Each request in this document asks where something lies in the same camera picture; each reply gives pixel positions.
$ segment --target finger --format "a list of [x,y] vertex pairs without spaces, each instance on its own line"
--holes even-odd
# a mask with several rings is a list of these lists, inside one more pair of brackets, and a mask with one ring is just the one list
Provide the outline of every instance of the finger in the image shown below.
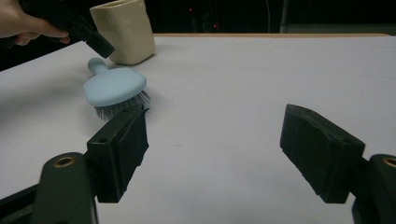
[[25,39],[25,38],[15,38],[14,43],[15,45],[19,45],[19,46],[25,46],[27,44],[29,44],[30,39]]
[[23,32],[18,34],[18,38],[23,38],[23,39],[37,39],[39,36],[40,34],[34,32]]
[[65,38],[68,37],[69,33],[66,31],[59,30],[52,26],[47,21],[42,19],[28,16],[26,18],[26,29],[31,32],[38,33],[40,35],[46,35],[50,37]]
[[60,41],[61,41],[61,43],[68,44],[68,43],[70,43],[70,37],[68,36],[68,37],[62,38]]

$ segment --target brush handle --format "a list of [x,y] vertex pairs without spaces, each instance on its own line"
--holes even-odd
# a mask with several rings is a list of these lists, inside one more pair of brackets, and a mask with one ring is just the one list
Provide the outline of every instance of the brush handle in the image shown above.
[[99,73],[107,72],[109,70],[105,62],[103,62],[103,60],[99,58],[90,59],[90,61],[88,62],[88,68],[96,75]]

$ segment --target black object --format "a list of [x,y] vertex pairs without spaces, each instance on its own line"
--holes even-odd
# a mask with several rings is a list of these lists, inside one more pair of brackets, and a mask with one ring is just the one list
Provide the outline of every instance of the black object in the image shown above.
[[287,105],[280,147],[325,203],[351,192],[355,223],[396,220],[396,157],[361,155],[364,143],[315,111]]
[[[61,0],[21,0],[21,7],[27,14],[42,18],[53,26],[65,30],[71,36],[86,42],[99,55],[107,58],[115,49],[105,40],[84,17]],[[0,39],[0,47],[10,49],[14,45],[14,37]]]
[[0,201],[0,223],[97,223],[94,197],[117,203],[149,147],[146,111],[121,111],[87,143],[84,155],[70,152],[47,161],[37,185]]

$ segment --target cream mug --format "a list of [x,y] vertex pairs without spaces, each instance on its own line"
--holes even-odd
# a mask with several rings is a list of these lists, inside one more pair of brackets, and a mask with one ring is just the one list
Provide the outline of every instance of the cream mug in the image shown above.
[[91,7],[96,28],[115,51],[114,63],[132,65],[145,61],[155,51],[154,36],[144,0],[118,0]]

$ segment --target dark background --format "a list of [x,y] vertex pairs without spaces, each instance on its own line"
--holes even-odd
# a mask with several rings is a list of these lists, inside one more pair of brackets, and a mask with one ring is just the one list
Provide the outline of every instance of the dark background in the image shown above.
[[[64,0],[94,26],[89,8],[109,0]],[[145,0],[153,33],[279,33],[282,0]],[[396,0],[290,0],[288,23],[396,23]],[[72,38],[72,43],[79,40]],[[24,47],[0,49],[0,70],[66,45],[44,36]]]

